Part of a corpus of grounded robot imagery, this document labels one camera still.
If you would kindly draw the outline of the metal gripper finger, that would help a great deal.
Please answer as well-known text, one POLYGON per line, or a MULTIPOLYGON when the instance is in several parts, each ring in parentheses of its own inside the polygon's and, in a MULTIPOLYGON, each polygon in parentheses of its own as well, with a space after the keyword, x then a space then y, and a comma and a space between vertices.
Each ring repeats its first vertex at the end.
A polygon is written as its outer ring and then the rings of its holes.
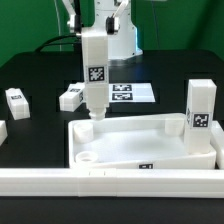
POLYGON ((116 35, 120 29, 120 17, 129 4, 129 0, 121 0, 118 8, 111 17, 106 19, 106 32, 108 35, 116 35))
POLYGON ((82 30, 80 0, 62 0, 62 2, 69 15, 67 25, 70 32, 80 35, 82 30))

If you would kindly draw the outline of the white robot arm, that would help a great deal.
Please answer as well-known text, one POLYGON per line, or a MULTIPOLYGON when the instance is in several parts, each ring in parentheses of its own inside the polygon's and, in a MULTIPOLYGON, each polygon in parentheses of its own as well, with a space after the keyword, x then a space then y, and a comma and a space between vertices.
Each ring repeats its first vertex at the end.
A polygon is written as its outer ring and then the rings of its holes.
MULTIPOLYGON (((62 0, 68 14, 70 32, 80 37, 84 31, 81 0, 62 0)), ((131 19, 131 0, 94 0, 93 30, 104 30, 108 35, 110 61, 129 60, 140 56, 137 28, 131 19)))

